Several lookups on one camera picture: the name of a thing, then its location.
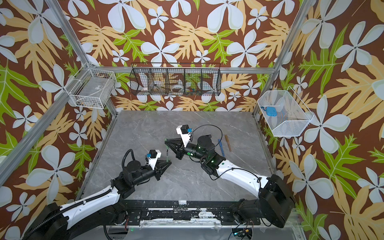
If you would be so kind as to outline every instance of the basket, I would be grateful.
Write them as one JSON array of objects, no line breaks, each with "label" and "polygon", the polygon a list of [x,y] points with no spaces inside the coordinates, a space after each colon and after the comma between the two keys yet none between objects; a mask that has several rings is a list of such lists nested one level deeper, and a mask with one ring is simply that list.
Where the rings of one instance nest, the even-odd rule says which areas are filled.
[{"label": "basket", "polygon": [[[273,136],[298,137],[313,119],[314,114],[297,94],[296,96],[297,101],[288,90],[272,90],[265,92],[257,100]],[[306,106],[307,113],[299,106],[298,101]]]},{"label": "basket", "polygon": [[77,107],[103,109],[115,88],[115,73],[95,68],[85,71],[68,94]]},{"label": "basket", "polygon": [[221,92],[220,65],[196,67],[178,63],[179,67],[147,67],[132,64],[129,76],[134,95],[216,95]]}]

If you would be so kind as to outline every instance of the wall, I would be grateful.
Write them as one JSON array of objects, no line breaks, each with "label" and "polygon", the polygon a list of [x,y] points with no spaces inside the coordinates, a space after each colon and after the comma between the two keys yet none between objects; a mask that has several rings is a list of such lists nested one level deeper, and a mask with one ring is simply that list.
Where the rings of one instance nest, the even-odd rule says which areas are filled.
[{"label": "wall", "polygon": [[307,239],[383,239],[384,3],[321,0],[307,19],[274,89],[292,86],[316,117],[292,138],[260,120],[269,150]]},{"label": "wall", "polygon": [[[4,0],[0,1],[0,8],[3,162],[63,94],[68,77],[77,72],[80,64],[43,1]],[[109,121],[107,110],[79,109],[69,104],[63,108],[0,188],[1,239],[20,239],[27,224],[46,204],[60,205],[76,197]]]},{"label": "wall", "polygon": [[[220,63],[221,67],[272,67],[300,1],[230,2],[59,1],[95,65],[207,62],[216,63],[215,66]],[[226,8],[233,12],[229,20]],[[222,94],[211,98],[136,97],[130,93],[129,74],[117,77],[119,85],[112,100],[118,110],[175,111],[252,111],[267,78],[224,74]]]}]

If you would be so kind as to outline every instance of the blue pen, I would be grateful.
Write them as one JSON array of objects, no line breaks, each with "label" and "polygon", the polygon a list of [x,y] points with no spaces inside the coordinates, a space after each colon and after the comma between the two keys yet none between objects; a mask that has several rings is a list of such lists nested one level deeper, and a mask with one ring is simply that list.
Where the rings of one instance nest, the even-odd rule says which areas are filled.
[{"label": "blue pen", "polygon": [[220,145],[221,153],[223,154],[223,157],[225,157],[223,145],[221,144],[221,140],[220,139],[217,139],[217,140],[218,140],[218,144]]}]

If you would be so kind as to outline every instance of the wooden stick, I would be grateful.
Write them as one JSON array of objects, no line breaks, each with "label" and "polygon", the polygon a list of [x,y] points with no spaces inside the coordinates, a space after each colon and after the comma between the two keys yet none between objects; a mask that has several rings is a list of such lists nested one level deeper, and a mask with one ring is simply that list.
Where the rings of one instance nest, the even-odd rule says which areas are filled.
[{"label": "wooden stick", "polygon": [[229,148],[229,151],[231,152],[231,151],[232,151],[232,149],[231,149],[231,145],[229,144],[229,139],[228,139],[228,136],[227,136],[227,135],[225,135],[225,140],[227,141],[227,143],[228,143],[228,148]]}]

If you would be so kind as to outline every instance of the white wire basket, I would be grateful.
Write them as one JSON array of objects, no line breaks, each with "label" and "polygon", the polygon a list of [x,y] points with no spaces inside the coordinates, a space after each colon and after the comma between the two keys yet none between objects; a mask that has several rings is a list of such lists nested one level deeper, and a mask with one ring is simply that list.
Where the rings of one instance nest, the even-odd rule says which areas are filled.
[{"label": "white wire basket", "polygon": [[[257,100],[265,121],[275,137],[300,136],[314,117],[314,114],[297,93],[295,91],[293,93],[296,95],[297,100],[293,98],[288,90],[267,91]],[[306,113],[299,106],[298,102],[300,101],[307,108]],[[267,114],[268,107],[276,110],[276,116]]]},{"label": "white wire basket", "polygon": [[113,71],[88,68],[76,78],[78,82],[69,92],[77,107],[103,109],[115,88],[116,76]]}]

